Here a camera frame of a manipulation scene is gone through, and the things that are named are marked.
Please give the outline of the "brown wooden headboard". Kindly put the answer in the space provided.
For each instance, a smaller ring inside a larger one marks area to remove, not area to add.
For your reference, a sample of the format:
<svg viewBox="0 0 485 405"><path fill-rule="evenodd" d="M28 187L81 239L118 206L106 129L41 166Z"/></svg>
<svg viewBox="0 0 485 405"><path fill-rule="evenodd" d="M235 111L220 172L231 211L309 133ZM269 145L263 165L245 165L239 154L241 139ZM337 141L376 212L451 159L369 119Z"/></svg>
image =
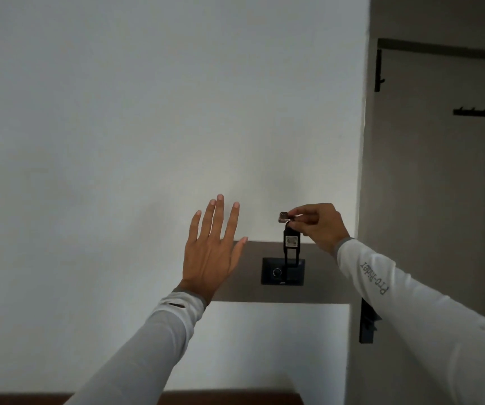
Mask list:
<svg viewBox="0 0 485 405"><path fill-rule="evenodd" d="M63 405L69 393L0 394L0 405ZM305 405L300 394L280 390L176 390L161 394L158 405Z"/></svg>

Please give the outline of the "black door hinge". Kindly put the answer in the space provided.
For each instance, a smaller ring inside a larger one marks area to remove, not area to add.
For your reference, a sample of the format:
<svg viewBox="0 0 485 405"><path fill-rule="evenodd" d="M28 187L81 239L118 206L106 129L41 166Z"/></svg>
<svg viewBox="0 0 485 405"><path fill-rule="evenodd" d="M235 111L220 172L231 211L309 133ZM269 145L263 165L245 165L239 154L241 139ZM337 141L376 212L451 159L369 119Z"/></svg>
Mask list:
<svg viewBox="0 0 485 405"><path fill-rule="evenodd" d="M382 49L378 48L376 50L376 59L375 59L375 79L374 79L374 92L380 92L382 84L386 81L385 78L382 77Z"/></svg>

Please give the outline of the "person's left hand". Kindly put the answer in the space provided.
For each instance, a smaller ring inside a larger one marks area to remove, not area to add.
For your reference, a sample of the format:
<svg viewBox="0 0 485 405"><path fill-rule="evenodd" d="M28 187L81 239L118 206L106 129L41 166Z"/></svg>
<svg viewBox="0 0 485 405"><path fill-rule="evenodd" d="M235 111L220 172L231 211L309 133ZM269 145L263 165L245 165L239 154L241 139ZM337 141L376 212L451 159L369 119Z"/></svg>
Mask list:
<svg viewBox="0 0 485 405"><path fill-rule="evenodd" d="M238 227L240 204L232 205L225 231L223 226L220 240L211 238L211 224L215 199L210 200L204 212L201 212L197 241L185 244L183 276L178 288L198 295L208 306L215 293L234 269L230 269L231 252Z"/></svg>

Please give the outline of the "person's right hand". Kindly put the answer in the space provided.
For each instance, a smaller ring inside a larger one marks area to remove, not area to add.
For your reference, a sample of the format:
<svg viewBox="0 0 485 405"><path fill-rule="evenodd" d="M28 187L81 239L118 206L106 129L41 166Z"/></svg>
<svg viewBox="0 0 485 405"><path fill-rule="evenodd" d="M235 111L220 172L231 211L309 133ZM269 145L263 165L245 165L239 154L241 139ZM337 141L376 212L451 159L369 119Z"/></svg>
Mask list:
<svg viewBox="0 0 485 405"><path fill-rule="evenodd" d="M314 219L312 234L309 237L323 251L334 257L345 240L351 239L341 214L331 203L306 204L288 212L292 221L296 219Z"/></svg>

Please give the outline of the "grey door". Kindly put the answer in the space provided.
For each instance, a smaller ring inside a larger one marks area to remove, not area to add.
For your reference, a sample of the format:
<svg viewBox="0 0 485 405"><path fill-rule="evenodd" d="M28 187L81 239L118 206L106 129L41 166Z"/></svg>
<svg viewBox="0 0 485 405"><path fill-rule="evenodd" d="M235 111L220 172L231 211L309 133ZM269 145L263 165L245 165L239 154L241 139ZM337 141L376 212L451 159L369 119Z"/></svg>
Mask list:
<svg viewBox="0 0 485 405"><path fill-rule="evenodd" d="M382 49L369 71L359 239L485 316L485 59Z"/></svg>

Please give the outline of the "grey door frame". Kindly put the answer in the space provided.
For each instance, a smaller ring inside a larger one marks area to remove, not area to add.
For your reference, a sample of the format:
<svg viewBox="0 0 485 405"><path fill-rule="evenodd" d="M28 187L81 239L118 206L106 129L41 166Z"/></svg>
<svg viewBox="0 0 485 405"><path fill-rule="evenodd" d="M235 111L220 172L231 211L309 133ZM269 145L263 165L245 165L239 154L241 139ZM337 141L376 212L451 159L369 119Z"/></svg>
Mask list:
<svg viewBox="0 0 485 405"><path fill-rule="evenodd" d="M378 48L485 59L485 0L371 0L365 130Z"/></svg>

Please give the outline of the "person's left forearm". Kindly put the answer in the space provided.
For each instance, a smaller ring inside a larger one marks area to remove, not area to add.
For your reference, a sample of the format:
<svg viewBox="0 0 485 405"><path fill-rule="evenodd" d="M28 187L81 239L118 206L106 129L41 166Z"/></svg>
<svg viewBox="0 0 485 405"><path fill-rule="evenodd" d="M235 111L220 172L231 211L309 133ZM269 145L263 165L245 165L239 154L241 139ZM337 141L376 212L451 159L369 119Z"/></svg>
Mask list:
<svg viewBox="0 0 485 405"><path fill-rule="evenodd" d="M156 405L206 307L202 296L175 288L64 405Z"/></svg>

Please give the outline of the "black wall switch panel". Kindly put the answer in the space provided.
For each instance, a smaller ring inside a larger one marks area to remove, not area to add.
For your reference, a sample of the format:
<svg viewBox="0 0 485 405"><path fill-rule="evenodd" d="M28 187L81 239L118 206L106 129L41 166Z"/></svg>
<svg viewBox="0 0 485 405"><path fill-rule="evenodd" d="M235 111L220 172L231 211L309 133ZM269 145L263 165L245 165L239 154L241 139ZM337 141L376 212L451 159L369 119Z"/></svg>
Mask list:
<svg viewBox="0 0 485 405"><path fill-rule="evenodd" d="M262 285L303 286L305 280L305 259L263 258L261 266Z"/></svg>

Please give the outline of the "grey wall panel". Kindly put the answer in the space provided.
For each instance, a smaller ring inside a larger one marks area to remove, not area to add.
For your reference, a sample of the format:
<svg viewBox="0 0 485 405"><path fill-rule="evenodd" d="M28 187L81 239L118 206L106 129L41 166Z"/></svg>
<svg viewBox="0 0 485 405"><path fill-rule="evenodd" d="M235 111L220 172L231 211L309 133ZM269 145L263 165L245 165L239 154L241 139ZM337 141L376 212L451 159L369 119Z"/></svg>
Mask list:
<svg viewBox="0 0 485 405"><path fill-rule="evenodd" d="M238 267L215 293L213 300L308 304L360 301L360 295L340 271L334 258L315 244L303 243L301 247L301 258L306 261L302 286L262 285L262 259L283 257L279 242L247 242Z"/></svg>

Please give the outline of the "person's right forearm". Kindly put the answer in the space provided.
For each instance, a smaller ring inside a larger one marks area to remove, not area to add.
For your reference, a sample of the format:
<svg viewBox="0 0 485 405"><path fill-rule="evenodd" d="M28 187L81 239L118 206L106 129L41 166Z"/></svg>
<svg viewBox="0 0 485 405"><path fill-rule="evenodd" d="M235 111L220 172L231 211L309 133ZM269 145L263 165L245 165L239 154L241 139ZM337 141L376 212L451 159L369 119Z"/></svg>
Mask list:
<svg viewBox="0 0 485 405"><path fill-rule="evenodd" d="M485 405L485 317L356 239L342 239L333 253L341 272L453 402Z"/></svg>

